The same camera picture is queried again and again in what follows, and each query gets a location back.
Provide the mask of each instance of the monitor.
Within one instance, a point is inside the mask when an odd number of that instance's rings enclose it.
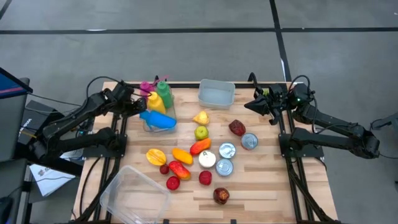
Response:
[[[0,99],[33,93],[33,89],[0,68]]]

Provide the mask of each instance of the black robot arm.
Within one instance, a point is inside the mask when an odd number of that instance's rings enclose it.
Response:
[[[134,101],[131,99],[133,93],[134,89],[121,81],[113,90],[105,89],[92,94],[82,107],[44,127],[40,138],[45,147],[35,147],[35,155],[38,159],[51,161],[59,158],[64,152],[98,145],[104,146],[109,151],[117,151],[120,139],[109,127],[100,129],[96,134],[73,139],[60,140],[60,137],[85,120],[106,115],[108,112],[128,117],[145,111],[145,99],[140,98]]]
[[[315,92],[303,83],[295,85],[291,90],[275,84],[269,87],[269,92],[256,88],[255,100],[244,106],[261,115],[271,114],[270,124],[275,125],[285,110],[295,110],[293,118],[304,124],[316,124],[346,137],[329,136],[310,133],[303,128],[295,128],[292,134],[281,134],[280,143],[282,155],[287,157],[321,157],[319,146],[334,147],[349,150],[356,156],[373,159],[379,157],[379,140],[372,132],[358,123],[334,118],[318,111],[310,102],[314,100]]]

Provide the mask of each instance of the wooden table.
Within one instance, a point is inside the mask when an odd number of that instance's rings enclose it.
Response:
[[[106,82],[104,88],[112,89],[115,85],[114,82]],[[280,133],[279,125],[271,126],[268,122],[269,116],[258,115],[243,106],[253,100],[253,93],[253,88],[237,88],[234,104],[229,110],[214,110],[203,108],[198,104],[197,88],[173,88],[178,119],[177,130],[173,134],[154,135],[145,132],[142,121],[137,116],[129,118],[126,131],[128,144],[126,155],[121,160],[121,168],[125,165],[133,166],[164,187],[171,172],[168,176],[160,174],[159,167],[147,161],[146,152],[150,148],[161,149],[166,153],[168,161],[171,161],[173,148],[189,151],[195,142],[193,132],[198,126],[192,118],[201,110],[205,110],[210,116],[208,130],[212,139],[211,150],[218,154],[220,144],[226,141],[237,146],[233,158],[233,174],[229,177],[220,177],[215,168],[212,168],[213,181],[210,186],[199,183],[198,176],[203,169],[198,163],[198,158],[194,158],[194,164],[188,168],[192,173],[192,179],[182,181],[180,188],[172,192],[170,207],[164,215],[164,218],[169,219],[171,223],[230,223],[231,219],[237,219],[238,223],[295,223],[286,162],[280,155],[277,138]],[[240,146],[240,138],[231,133],[228,124],[234,119],[242,121],[247,132],[254,133],[259,138],[259,145],[255,150],[244,150]],[[284,119],[288,131],[289,122],[286,114]],[[110,126],[111,120],[111,113],[97,117],[94,130]],[[310,126],[297,122],[296,126],[310,129]],[[81,188],[94,160],[88,159],[85,162],[75,201],[76,214],[79,209]],[[97,163],[89,176],[83,197],[83,210],[97,194],[103,160]],[[310,193],[327,215],[337,219],[324,166],[313,158],[303,158],[303,163]],[[227,204],[221,206],[213,201],[213,191],[217,187],[229,190],[231,196]],[[303,198],[300,191],[297,191],[302,216],[306,219]],[[101,218],[104,217],[105,211],[102,209]],[[120,223],[115,216],[112,216],[112,222]]]

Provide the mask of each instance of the blue bottle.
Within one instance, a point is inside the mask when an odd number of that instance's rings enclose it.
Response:
[[[172,129],[177,124],[177,120],[157,111],[144,111],[139,114],[140,119],[145,120],[148,127],[160,129]]]

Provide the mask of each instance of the green bottle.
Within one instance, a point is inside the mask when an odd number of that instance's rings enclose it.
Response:
[[[170,92],[169,84],[167,84],[166,82],[163,82],[163,81],[159,82],[157,84],[156,92],[162,98],[166,109],[173,106],[173,96]]]

